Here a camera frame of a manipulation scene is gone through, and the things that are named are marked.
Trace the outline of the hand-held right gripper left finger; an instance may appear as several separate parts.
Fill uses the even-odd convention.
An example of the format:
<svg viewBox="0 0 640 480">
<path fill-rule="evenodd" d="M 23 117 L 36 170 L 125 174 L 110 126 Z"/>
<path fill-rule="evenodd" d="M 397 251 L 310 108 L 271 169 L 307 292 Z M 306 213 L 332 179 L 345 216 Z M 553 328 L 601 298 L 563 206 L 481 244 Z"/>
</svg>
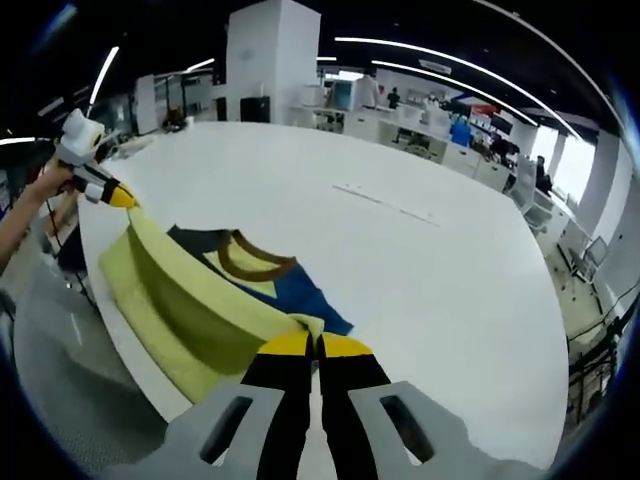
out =
<svg viewBox="0 0 640 480">
<path fill-rule="evenodd" d="M 169 424 L 164 479 L 294 479 L 310 422 L 314 339 L 265 343 L 239 383 L 217 387 Z"/>
</svg>

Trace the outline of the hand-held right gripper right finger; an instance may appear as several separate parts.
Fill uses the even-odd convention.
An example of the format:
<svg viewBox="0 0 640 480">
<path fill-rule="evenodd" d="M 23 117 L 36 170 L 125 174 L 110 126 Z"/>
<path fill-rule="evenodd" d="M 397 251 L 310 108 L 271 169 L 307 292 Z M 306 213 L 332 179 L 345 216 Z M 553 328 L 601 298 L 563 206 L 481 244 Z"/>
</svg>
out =
<svg viewBox="0 0 640 480">
<path fill-rule="evenodd" d="M 392 382 L 351 337 L 318 339 L 322 426 L 340 479 L 464 479 L 464 423 L 407 381 Z"/>
</svg>

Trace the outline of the person's left hand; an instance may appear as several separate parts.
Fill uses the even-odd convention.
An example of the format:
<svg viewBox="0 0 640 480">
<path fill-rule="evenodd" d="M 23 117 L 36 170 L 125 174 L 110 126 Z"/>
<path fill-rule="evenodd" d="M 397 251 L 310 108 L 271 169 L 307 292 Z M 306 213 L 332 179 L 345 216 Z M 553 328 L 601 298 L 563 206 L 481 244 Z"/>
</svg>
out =
<svg viewBox="0 0 640 480">
<path fill-rule="evenodd" d="M 42 193 L 46 198 L 55 196 L 71 182 L 73 172 L 64 166 L 48 168 L 39 178 Z"/>
</svg>

